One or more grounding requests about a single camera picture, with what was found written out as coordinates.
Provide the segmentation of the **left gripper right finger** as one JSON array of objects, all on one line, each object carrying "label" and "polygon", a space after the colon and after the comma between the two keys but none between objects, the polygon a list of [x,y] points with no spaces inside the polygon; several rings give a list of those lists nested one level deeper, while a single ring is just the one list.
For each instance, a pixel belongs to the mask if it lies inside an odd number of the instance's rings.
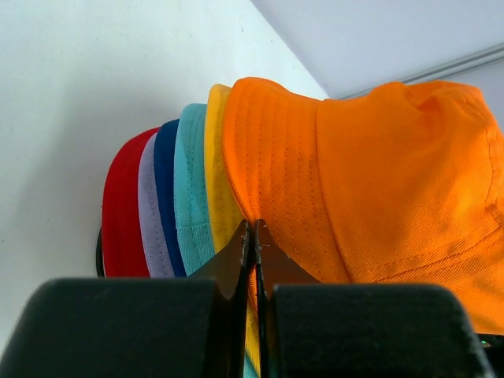
[{"label": "left gripper right finger", "polygon": [[492,377],[495,363],[448,290],[323,284],[255,225],[263,377]]}]

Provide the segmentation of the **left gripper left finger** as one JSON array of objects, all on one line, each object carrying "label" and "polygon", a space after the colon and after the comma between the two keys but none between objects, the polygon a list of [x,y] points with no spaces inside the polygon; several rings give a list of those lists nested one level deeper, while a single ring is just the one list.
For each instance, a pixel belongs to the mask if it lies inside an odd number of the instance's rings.
[{"label": "left gripper left finger", "polygon": [[27,301],[4,377],[243,377],[250,226],[186,278],[57,279]]}]

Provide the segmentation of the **lavender hat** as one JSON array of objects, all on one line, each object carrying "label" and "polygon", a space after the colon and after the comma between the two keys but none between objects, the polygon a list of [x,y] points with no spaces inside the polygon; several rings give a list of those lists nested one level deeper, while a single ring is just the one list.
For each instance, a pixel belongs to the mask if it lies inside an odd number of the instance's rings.
[{"label": "lavender hat", "polygon": [[154,176],[154,144],[157,133],[148,140],[141,154],[138,178],[138,207],[141,240],[151,278],[175,276],[167,247]]}]

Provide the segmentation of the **red hat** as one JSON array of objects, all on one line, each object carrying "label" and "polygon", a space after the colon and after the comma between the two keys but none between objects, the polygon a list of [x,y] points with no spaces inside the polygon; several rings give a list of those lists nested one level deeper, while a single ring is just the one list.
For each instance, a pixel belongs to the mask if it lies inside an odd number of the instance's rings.
[{"label": "red hat", "polygon": [[102,200],[102,257],[108,277],[148,277],[139,223],[139,164],[157,128],[126,142],[107,173]]}]

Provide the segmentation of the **yellow hat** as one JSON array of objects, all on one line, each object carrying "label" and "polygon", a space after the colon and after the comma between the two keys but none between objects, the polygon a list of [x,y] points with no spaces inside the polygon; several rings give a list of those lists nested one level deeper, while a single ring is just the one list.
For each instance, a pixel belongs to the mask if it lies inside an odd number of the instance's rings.
[{"label": "yellow hat", "polygon": [[[209,91],[205,122],[205,178],[209,221],[216,252],[220,252],[230,241],[243,214],[236,203],[226,173],[222,129],[225,106],[231,88],[215,84]],[[247,303],[246,341],[243,375],[260,376],[258,320],[251,302]]]}]

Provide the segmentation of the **orange hat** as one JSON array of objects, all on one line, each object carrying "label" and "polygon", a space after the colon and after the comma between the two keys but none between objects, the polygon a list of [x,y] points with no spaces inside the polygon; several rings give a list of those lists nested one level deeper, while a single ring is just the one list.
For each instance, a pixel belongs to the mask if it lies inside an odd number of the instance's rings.
[{"label": "orange hat", "polygon": [[480,334],[503,332],[503,134],[482,92],[388,83],[316,100],[233,86],[222,146],[249,221],[324,283],[448,288]]}]

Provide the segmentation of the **blue hat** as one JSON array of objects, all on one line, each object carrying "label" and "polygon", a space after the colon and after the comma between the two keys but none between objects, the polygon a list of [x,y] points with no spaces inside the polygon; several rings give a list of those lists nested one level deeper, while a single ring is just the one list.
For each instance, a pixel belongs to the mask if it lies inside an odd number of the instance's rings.
[{"label": "blue hat", "polygon": [[180,253],[174,210],[174,155],[179,119],[163,124],[154,143],[154,178],[157,202],[166,246],[173,274],[186,277],[186,269]]}]

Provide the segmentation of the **teal hat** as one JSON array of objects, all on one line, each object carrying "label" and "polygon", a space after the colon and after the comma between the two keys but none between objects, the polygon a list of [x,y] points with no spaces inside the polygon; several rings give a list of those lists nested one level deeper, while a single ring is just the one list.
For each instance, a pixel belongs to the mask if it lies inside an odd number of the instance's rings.
[{"label": "teal hat", "polygon": [[176,234],[186,274],[215,255],[207,205],[204,136],[206,105],[193,103],[180,116],[174,152]]}]

